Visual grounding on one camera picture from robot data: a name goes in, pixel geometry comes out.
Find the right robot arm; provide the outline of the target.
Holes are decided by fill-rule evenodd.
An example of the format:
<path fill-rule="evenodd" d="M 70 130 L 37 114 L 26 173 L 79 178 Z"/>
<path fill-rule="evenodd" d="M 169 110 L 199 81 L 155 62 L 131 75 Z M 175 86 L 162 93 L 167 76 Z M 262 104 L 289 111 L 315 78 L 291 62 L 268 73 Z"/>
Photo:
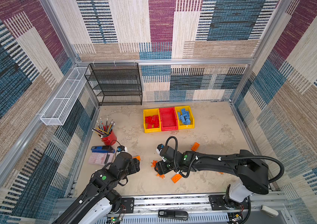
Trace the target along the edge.
<path fill-rule="evenodd" d="M 178 151 L 178 145 L 170 147 L 167 143 L 157 147 L 157 153 L 162 160 L 154 165 L 158 175 L 171 171 L 188 178 L 192 172 L 213 171 L 234 175 L 239 180 L 228 185 L 226 193 L 218 200 L 229 210 L 241 208 L 244 202 L 249 202 L 253 193 L 266 195 L 269 184 L 279 180 L 284 172 L 284 165 L 269 156 L 253 155 L 248 150 L 241 150 L 232 155 L 209 155 L 196 151 Z"/>

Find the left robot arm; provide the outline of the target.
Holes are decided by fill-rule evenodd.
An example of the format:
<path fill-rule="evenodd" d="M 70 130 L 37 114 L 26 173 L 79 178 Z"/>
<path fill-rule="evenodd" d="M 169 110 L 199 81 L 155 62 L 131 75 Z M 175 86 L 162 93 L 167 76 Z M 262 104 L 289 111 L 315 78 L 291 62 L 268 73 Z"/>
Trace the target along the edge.
<path fill-rule="evenodd" d="M 121 152 L 113 162 L 96 171 L 84 191 L 55 220 L 54 224 L 94 224 L 120 211 L 122 196 L 115 190 L 122 180 L 140 171 L 140 161 Z"/>

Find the pink calculator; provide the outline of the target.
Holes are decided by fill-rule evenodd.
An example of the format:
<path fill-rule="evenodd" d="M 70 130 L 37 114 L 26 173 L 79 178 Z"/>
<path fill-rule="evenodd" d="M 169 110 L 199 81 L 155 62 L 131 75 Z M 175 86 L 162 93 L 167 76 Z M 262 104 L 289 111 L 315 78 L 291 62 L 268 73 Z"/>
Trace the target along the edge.
<path fill-rule="evenodd" d="M 89 164 L 104 166 L 112 162 L 114 159 L 113 153 L 92 153 L 88 159 Z"/>

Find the blue stapler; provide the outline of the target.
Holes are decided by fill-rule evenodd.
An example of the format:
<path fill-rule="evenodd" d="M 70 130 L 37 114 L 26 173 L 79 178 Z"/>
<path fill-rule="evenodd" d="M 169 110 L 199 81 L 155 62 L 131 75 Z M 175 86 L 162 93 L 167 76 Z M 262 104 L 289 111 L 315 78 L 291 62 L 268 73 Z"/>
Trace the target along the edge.
<path fill-rule="evenodd" d="M 115 153 L 112 146 L 93 146 L 91 151 L 92 153 Z"/>

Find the red metal pencil cup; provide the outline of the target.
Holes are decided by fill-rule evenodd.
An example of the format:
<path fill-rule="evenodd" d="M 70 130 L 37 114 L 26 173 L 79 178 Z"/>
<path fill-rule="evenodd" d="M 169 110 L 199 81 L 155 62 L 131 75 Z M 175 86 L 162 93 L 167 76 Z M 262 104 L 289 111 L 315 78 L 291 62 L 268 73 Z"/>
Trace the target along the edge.
<path fill-rule="evenodd" d="M 101 141 L 104 143 L 105 146 L 114 145 L 117 141 L 117 137 L 113 131 L 115 122 L 113 120 L 109 122 L 108 119 L 106 119 L 105 122 L 103 122 L 100 118 L 96 121 L 96 124 L 97 127 L 92 128 L 92 131 L 101 138 Z"/>

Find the red plastic bin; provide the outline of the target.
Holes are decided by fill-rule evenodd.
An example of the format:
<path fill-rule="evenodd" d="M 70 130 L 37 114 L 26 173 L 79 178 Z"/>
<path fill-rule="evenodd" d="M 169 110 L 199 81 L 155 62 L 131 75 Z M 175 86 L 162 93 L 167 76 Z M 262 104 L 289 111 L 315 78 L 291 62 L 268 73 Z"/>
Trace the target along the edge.
<path fill-rule="evenodd" d="M 178 118 L 174 107 L 159 108 L 162 131 L 178 130 Z"/>

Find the left yellow plastic bin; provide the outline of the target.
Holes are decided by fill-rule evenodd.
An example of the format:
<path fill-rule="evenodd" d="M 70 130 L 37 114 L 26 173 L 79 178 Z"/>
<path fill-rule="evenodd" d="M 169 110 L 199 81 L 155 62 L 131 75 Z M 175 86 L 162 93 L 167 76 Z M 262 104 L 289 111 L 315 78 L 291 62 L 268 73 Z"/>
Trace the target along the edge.
<path fill-rule="evenodd" d="M 161 118 L 159 109 L 145 109 L 143 110 L 143 125 L 145 133 L 161 132 Z"/>

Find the yellow plastic bin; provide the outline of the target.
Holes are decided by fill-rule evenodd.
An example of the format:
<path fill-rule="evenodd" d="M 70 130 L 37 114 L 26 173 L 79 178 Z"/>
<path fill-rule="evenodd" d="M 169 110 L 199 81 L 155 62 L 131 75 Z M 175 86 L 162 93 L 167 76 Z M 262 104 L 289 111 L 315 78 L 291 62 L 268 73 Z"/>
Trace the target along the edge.
<path fill-rule="evenodd" d="M 194 129 L 195 119 L 190 106 L 174 107 L 178 118 L 178 127 L 181 129 Z"/>
<path fill-rule="evenodd" d="M 159 109 L 145 109 L 143 110 L 143 125 L 145 133 L 161 132 L 161 118 Z"/>

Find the right yellow plastic bin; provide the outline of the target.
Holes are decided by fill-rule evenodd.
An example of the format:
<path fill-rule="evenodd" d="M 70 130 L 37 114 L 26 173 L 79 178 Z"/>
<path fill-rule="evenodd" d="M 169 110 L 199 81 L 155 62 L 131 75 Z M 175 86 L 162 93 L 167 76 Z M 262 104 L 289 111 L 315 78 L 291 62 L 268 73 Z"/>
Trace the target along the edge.
<path fill-rule="evenodd" d="M 178 118 L 178 127 L 181 129 L 194 129 L 195 119 L 190 106 L 174 107 Z"/>

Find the black remote on rail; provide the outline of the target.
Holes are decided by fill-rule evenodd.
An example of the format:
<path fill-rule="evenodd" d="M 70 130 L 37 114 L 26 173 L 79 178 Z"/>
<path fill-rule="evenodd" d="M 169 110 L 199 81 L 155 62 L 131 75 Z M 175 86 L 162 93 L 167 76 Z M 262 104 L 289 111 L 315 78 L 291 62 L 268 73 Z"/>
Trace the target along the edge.
<path fill-rule="evenodd" d="M 159 218 L 175 219 L 186 221 L 189 218 L 188 212 L 180 210 L 159 210 Z"/>

